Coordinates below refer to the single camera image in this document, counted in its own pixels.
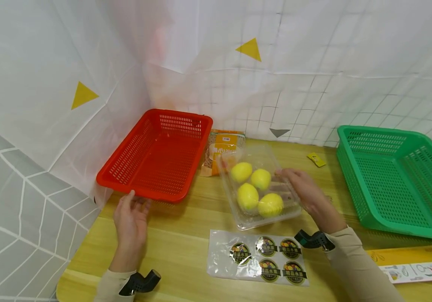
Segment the sleeve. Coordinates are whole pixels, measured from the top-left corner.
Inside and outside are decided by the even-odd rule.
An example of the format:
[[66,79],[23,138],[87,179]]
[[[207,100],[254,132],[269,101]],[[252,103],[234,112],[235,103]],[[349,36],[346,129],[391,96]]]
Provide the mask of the sleeve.
[[96,289],[94,302],[132,302],[134,296],[120,296],[120,290],[126,285],[130,276],[136,271],[114,273],[107,270],[102,276]]
[[326,235],[336,246],[326,252],[327,258],[353,302],[404,301],[388,277],[364,251],[352,228]]

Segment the black wrist device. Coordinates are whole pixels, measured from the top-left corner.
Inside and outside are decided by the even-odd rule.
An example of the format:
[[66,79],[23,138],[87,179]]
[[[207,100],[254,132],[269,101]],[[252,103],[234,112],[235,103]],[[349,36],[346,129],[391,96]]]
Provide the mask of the black wrist device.
[[151,270],[144,278],[137,272],[130,276],[128,282],[120,290],[121,296],[132,296],[136,292],[151,292],[161,280],[161,275],[155,270]]
[[301,229],[298,234],[295,235],[295,239],[304,248],[323,247],[324,251],[331,251],[336,247],[321,231],[318,231],[310,236]]

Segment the wooden table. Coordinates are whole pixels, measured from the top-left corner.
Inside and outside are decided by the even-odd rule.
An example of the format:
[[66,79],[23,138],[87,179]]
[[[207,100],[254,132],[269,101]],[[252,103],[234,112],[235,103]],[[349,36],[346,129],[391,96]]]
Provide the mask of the wooden table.
[[[248,144],[257,143],[262,142],[248,140]],[[432,245],[432,240],[363,229],[337,162],[336,149],[265,143],[270,144],[280,165],[302,169],[314,177],[345,215],[365,249]],[[311,152],[316,152],[327,165],[317,168],[306,158]],[[119,192],[112,194],[64,271],[57,286],[60,302],[92,302],[96,286],[117,246],[112,214],[121,196]],[[238,232],[219,177],[195,176],[190,193],[178,206],[155,203],[148,226],[147,251],[140,272],[146,275],[150,269],[155,269],[162,280],[153,292],[138,294],[137,301],[349,301],[320,249],[304,251],[310,287],[210,277],[206,273],[209,230]],[[300,229],[308,233],[317,230],[307,213],[246,232],[293,236]],[[397,289],[407,301],[432,301],[432,282],[400,284]]]

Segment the yellow lemon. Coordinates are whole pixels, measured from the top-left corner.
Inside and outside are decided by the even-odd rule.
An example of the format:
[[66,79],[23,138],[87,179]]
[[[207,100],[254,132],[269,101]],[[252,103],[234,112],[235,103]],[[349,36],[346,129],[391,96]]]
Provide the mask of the yellow lemon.
[[265,169],[257,169],[251,174],[251,184],[262,191],[266,190],[271,182],[271,174]]
[[231,178],[241,184],[249,178],[252,172],[253,167],[249,162],[240,162],[231,169]]
[[278,216],[282,210],[283,199],[275,193],[266,194],[258,203],[258,213],[265,218]]
[[254,210],[258,206],[258,191],[248,183],[242,184],[238,188],[237,194],[238,204],[242,210]]

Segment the sticker logo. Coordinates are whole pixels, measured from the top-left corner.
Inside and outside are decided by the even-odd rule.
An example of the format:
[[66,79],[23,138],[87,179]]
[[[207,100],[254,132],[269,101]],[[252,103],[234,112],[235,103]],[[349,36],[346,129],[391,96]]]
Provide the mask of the sticker logo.
[[251,253],[249,252],[248,247],[241,242],[238,242],[231,247],[231,251],[229,251],[229,256],[233,258],[233,260],[238,265],[247,264],[248,261],[251,259]]
[[295,261],[288,261],[283,266],[283,277],[293,285],[300,285],[307,279],[306,273]]
[[263,259],[260,261],[261,277],[266,282],[275,282],[281,276],[281,270],[278,269],[273,260]]
[[302,250],[298,248],[298,244],[292,239],[283,239],[280,243],[280,252],[288,259],[296,259],[302,253]]
[[271,238],[261,236],[256,241],[256,250],[266,257],[271,257],[278,251],[278,247]]

